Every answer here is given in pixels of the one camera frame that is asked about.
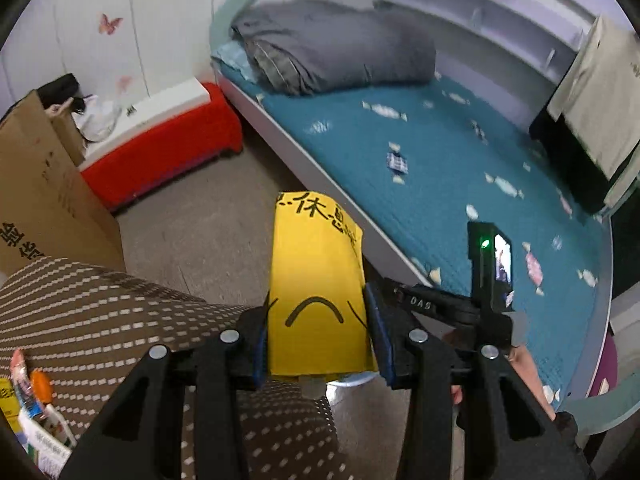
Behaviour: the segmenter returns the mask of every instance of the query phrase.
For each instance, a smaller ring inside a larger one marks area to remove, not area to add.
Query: brown cardboard box
[[[40,254],[125,270],[118,223],[58,140],[35,92],[0,124],[0,272]]]
[[[60,144],[69,154],[72,162],[76,166],[80,166],[84,162],[84,138],[76,127],[71,111],[64,108],[53,115],[50,120]]]

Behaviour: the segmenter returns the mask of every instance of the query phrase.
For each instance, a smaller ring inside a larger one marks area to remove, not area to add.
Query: brown dotted fabric
[[[64,258],[41,258],[0,289],[0,375],[16,348],[46,371],[54,405],[80,438],[154,344],[173,351],[235,325],[246,306],[212,305],[176,290]],[[193,475],[195,387],[182,430],[182,478]],[[255,479],[354,480],[326,398],[303,399],[293,383],[239,392],[244,447]]]

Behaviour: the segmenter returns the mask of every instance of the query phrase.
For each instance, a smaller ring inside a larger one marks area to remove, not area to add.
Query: silver screw
[[[235,343],[238,339],[240,339],[240,333],[238,330],[225,330],[220,334],[220,341],[223,343]]]
[[[427,334],[424,330],[420,330],[419,328],[415,328],[409,332],[409,339],[414,343],[424,343],[429,339],[429,334]]]
[[[480,352],[487,359],[495,359],[500,355],[498,349],[493,345],[484,345]]]
[[[166,355],[166,346],[156,345],[149,350],[149,357],[152,359],[162,359]]]

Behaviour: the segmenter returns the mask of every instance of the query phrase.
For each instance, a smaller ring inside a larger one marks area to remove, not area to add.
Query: light blue pillow
[[[240,41],[229,41],[219,46],[211,55],[225,65],[238,70],[247,81],[254,84],[258,83],[257,73],[249,63],[249,58]]]

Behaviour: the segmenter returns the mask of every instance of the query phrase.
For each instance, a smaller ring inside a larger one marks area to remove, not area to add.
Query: dark gray blanket
[[[269,83],[287,94],[426,83],[435,71],[424,17],[411,10],[303,0],[249,9],[233,29]]]

